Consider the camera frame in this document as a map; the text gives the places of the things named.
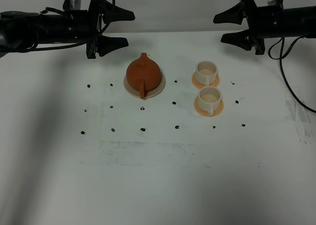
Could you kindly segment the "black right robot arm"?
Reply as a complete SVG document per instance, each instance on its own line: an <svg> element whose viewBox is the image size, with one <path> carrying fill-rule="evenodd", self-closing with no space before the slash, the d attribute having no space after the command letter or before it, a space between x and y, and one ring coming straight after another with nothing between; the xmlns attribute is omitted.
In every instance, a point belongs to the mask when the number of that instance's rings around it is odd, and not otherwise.
<svg viewBox="0 0 316 225"><path fill-rule="evenodd" d="M286 37L316 37L316 7L283 8L283 0L267 0L267 6L257 6L254 0L239 0L232 8L215 15L213 23L242 24L248 29L224 34L222 43L238 46L246 51L253 47L257 55L265 52L264 39Z"/></svg>

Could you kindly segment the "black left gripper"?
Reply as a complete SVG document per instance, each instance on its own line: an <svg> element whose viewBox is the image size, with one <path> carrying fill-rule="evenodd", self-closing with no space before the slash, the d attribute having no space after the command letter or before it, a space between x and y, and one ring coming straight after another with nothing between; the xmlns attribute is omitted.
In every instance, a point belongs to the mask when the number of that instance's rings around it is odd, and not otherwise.
<svg viewBox="0 0 316 225"><path fill-rule="evenodd" d="M84 43L88 59L96 58L96 43L97 53L100 57L128 46L126 38L99 36L98 21L101 8L104 23L135 20L132 11L112 5L106 0L91 0L88 10L64 10L67 18L66 37L63 42Z"/></svg>

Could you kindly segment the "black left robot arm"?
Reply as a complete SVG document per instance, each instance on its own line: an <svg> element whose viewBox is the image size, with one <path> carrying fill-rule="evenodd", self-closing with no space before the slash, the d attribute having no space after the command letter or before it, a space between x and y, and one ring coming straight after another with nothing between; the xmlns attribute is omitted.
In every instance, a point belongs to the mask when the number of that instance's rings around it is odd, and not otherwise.
<svg viewBox="0 0 316 225"><path fill-rule="evenodd" d="M112 22L133 21L132 11L115 2L91 0L87 10L74 10L68 1L63 10L47 7L40 13L6 11L0 14L0 55L62 50L86 46L88 59L128 46L123 37L103 32Z"/></svg>

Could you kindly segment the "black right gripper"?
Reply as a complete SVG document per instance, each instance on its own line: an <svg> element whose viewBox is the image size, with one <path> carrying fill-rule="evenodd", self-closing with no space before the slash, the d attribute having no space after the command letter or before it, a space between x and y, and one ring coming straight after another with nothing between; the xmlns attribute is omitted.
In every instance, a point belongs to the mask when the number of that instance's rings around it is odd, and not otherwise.
<svg viewBox="0 0 316 225"><path fill-rule="evenodd" d="M258 7L254 0L240 0L232 8L215 15L213 23L232 23L241 25L247 19L249 30L237 33L223 34L222 43L240 47L250 51L255 47L255 54L263 55L265 52L264 39L280 37L279 15L283 6L261 6Z"/></svg>

